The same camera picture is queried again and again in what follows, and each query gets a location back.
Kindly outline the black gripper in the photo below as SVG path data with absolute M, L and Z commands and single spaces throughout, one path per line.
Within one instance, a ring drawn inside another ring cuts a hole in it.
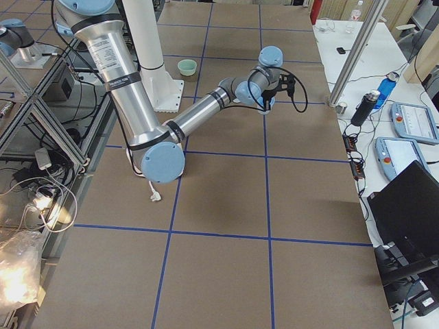
M 269 90 L 265 90 L 262 93 L 262 99 L 264 101 L 264 110 L 271 110 L 271 99 L 277 94 L 277 92 L 286 91 L 288 97 L 294 98 L 295 92 L 295 78 L 293 75 L 280 75 L 278 84 Z

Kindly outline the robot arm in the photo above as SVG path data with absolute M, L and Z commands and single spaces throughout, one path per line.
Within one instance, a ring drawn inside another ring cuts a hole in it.
M 123 19 L 114 1 L 54 1 L 59 17 L 81 40 L 102 75 L 106 90 L 128 133 L 132 163 L 146 179 L 169 183 L 185 167 L 180 143 L 218 112 L 238 99 L 261 110 L 271 109 L 272 98 L 283 78 L 283 52 L 276 46 L 262 48 L 259 63 L 248 77 L 229 77 L 176 118 L 160 123 L 123 39 Z

